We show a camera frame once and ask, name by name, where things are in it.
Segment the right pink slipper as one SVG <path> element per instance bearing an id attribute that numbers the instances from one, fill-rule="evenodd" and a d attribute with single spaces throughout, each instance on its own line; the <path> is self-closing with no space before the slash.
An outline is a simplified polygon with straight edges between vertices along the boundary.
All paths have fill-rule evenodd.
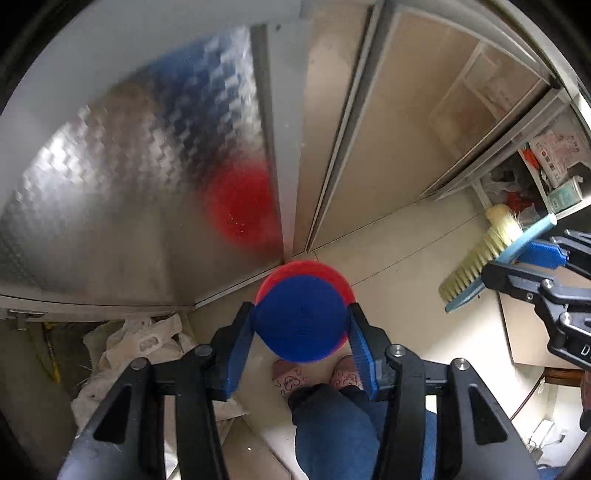
<path id="1" fill-rule="evenodd" d="M 356 370 L 356 363 L 353 355 L 342 356 L 342 358 L 335 363 L 335 368 L 334 371 L 332 371 L 329 385 L 335 390 L 341 390 L 342 388 L 349 386 L 363 390 L 363 383 L 358 370 Z"/>

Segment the metal storage shelf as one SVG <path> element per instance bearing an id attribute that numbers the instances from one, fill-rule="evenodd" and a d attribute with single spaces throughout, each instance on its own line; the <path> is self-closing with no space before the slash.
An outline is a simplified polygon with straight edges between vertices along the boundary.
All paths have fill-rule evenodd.
<path id="1" fill-rule="evenodd" d="M 419 198 L 440 201 L 471 188 L 483 208 L 488 209 L 494 202 L 485 190 L 482 178 L 505 163 L 515 153 L 520 153 L 526 143 L 530 143 L 563 114 L 573 114 L 576 124 L 579 125 L 587 140 L 590 140 L 590 101 L 583 94 L 571 97 L 564 88 L 551 89 L 486 150 L 463 166 L 459 172 L 444 174 L 441 179 L 436 180 L 421 193 Z"/>

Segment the person's blue jeans legs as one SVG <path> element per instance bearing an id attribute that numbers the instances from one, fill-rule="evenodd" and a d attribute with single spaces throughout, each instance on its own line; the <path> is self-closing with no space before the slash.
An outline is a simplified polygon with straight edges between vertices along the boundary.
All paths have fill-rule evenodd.
<path id="1" fill-rule="evenodd" d="M 287 399 L 295 427 L 295 457 L 310 479 L 370 479 L 388 403 L 356 386 L 304 387 Z"/>

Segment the white woven sack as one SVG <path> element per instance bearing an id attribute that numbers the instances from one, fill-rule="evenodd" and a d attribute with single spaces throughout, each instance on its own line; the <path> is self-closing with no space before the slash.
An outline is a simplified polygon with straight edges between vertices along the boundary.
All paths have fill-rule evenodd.
<path id="1" fill-rule="evenodd" d="M 213 404 L 231 397 L 224 393 L 230 325 L 219 328 L 211 341 L 159 364 L 147 357 L 162 343 L 157 332 L 122 340 L 114 354 L 123 370 L 77 435 L 60 478 L 165 478 L 168 397 L 174 400 L 180 477 L 228 478 Z"/>

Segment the stainless steel cabinet door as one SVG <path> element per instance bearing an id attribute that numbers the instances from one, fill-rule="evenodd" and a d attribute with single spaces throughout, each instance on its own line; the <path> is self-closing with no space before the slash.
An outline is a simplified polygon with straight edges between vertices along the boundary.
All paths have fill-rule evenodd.
<path id="1" fill-rule="evenodd" d="M 83 106 L 1 214 L 1 291 L 13 298 L 188 305 L 281 254 L 245 26 L 179 48 Z"/>

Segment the blue handled broom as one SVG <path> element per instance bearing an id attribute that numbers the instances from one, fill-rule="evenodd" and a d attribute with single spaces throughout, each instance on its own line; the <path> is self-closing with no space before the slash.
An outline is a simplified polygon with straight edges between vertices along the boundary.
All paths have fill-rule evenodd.
<path id="1" fill-rule="evenodd" d="M 481 274 L 493 261 L 510 264 L 542 234 L 557 225 L 556 215 L 550 213 L 525 230 L 513 211 L 497 204 L 486 212 L 490 227 L 457 268 L 439 286 L 439 294 L 447 313 L 462 308 L 485 289 Z"/>

